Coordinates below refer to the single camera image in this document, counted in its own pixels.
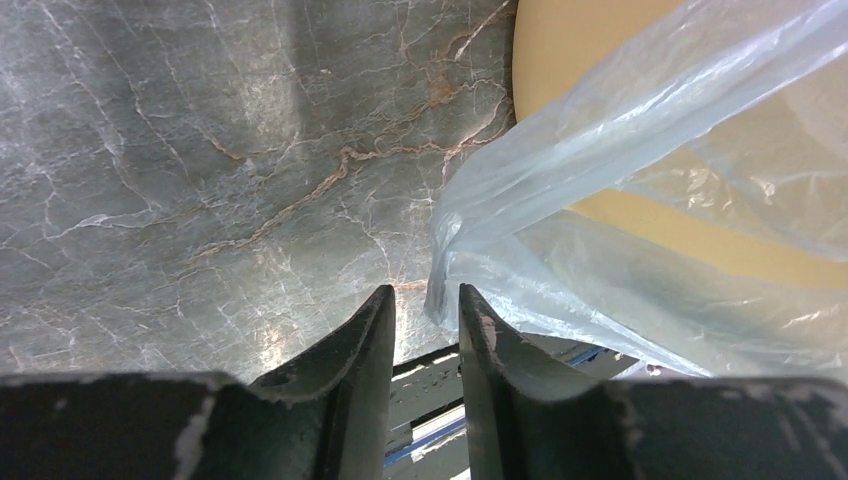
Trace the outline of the blue plastic trash bag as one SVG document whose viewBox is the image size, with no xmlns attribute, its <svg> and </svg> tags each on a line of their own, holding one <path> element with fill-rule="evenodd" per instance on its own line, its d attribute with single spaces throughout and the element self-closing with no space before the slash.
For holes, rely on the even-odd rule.
<svg viewBox="0 0 848 480">
<path fill-rule="evenodd" d="M 425 309 L 699 376 L 847 377 L 847 5 L 522 1 L 517 124 L 433 216 Z"/>
</svg>

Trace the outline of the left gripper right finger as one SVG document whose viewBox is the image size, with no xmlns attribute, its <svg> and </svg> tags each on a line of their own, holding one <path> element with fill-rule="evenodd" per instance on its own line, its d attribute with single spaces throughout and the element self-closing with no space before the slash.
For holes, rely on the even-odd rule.
<svg viewBox="0 0 848 480">
<path fill-rule="evenodd" d="M 847 389 L 821 378 L 606 380 L 459 288 L 475 479 L 843 479 Z"/>
</svg>

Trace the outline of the yellow trash bin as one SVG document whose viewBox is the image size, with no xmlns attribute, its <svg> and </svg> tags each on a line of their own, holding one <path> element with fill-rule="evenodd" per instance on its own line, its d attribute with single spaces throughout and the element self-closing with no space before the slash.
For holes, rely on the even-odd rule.
<svg viewBox="0 0 848 480">
<path fill-rule="evenodd" d="M 566 93 L 604 57 L 676 7 L 676 1 L 521 1 L 513 38 L 516 117 Z M 759 280 L 844 288 L 847 266 L 714 225 L 647 197 L 603 190 L 572 211 L 642 240 Z"/>
</svg>

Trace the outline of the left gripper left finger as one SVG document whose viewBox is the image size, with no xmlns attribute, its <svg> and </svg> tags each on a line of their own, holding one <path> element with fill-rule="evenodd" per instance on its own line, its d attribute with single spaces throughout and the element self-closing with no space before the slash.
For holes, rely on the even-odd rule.
<svg viewBox="0 0 848 480">
<path fill-rule="evenodd" d="M 5 479 L 378 479 L 395 295 L 244 383 L 223 372 L 5 375 Z"/>
</svg>

